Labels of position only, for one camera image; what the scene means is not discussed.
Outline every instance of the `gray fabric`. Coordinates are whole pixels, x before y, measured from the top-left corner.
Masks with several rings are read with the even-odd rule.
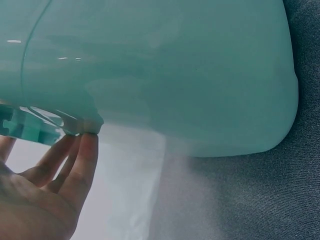
[[[320,239],[320,1],[283,1],[300,88],[291,132],[260,154],[167,156],[150,240]]]

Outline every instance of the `glossy plastic surface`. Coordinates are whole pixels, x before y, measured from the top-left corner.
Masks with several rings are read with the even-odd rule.
[[[282,0],[12,2],[0,3],[0,98],[48,134],[129,144],[118,129],[154,131],[173,153],[216,157],[266,151],[292,126]]]

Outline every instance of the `fingertip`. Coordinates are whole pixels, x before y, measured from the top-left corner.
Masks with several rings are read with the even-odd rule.
[[[99,138],[93,133],[84,133],[81,137],[79,154],[85,158],[92,159],[98,156]]]

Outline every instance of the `hand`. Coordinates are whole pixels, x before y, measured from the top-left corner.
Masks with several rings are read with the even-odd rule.
[[[0,238],[70,239],[93,182],[98,137],[66,135],[35,167],[19,174],[5,165],[14,143],[11,137],[0,138]]]

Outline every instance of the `mint green plastic casing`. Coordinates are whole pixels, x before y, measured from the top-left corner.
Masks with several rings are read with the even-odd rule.
[[[176,154],[267,151],[298,106],[283,2],[2,0],[0,99],[0,134],[48,145],[124,126]]]

